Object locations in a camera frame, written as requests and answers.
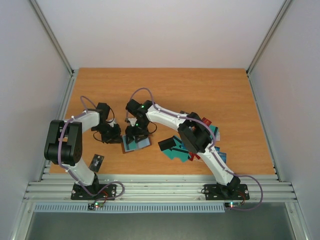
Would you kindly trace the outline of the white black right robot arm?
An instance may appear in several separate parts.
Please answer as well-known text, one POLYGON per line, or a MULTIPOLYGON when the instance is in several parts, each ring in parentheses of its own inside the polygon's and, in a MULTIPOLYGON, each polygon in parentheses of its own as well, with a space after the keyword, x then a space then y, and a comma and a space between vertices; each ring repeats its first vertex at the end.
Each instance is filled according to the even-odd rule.
POLYGON ((133 119, 126 120, 129 123, 125 130, 127 144, 148 138, 151 134, 148 130, 150 123, 171 128, 179 133, 184 147, 198 155, 211 170, 217 182, 218 193, 225 200, 238 194, 241 181, 219 156, 215 149, 215 135, 198 114, 174 112, 150 100, 139 103, 131 99, 125 109, 134 116, 133 119))

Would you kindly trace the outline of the teal magnetic stripe card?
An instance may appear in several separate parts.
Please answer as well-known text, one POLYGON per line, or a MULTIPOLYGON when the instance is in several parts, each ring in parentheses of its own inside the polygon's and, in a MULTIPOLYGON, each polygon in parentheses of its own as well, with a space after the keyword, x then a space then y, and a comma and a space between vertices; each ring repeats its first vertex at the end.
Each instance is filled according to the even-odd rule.
POLYGON ((186 162, 190 159, 190 154, 187 150, 181 149, 177 145, 171 149, 162 151, 170 160, 178 158, 181 162, 186 162))

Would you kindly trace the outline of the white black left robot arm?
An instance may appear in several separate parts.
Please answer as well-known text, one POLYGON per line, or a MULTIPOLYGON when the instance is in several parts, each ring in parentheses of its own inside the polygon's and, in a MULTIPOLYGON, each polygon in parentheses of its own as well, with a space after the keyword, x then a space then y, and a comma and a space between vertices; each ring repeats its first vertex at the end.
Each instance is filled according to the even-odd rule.
POLYGON ((83 133, 88 130, 100 134, 103 144, 120 144, 120 125, 115 118, 108 119, 113 110, 106 103, 98 103, 94 109, 86 109, 68 120, 52 120, 49 124, 44 158, 63 168, 75 180, 82 196, 96 199, 102 187, 97 174, 83 160, 83 133))

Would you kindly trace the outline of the brown leather card holder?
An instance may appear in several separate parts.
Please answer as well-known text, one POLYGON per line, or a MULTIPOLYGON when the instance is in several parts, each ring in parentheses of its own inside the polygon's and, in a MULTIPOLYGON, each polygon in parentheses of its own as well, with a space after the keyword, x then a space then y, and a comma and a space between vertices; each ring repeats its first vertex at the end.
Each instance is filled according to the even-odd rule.
POLYGON ((150 137, 148 137, 144 140, 141 140, 139 142, 133 141, 129 144, 126 143, 126 135, 122 135, 121 137, 122 137, 121 147, 122 147, 123 154, 138 151, 138 150, 150 147, 152 145, 150 137))

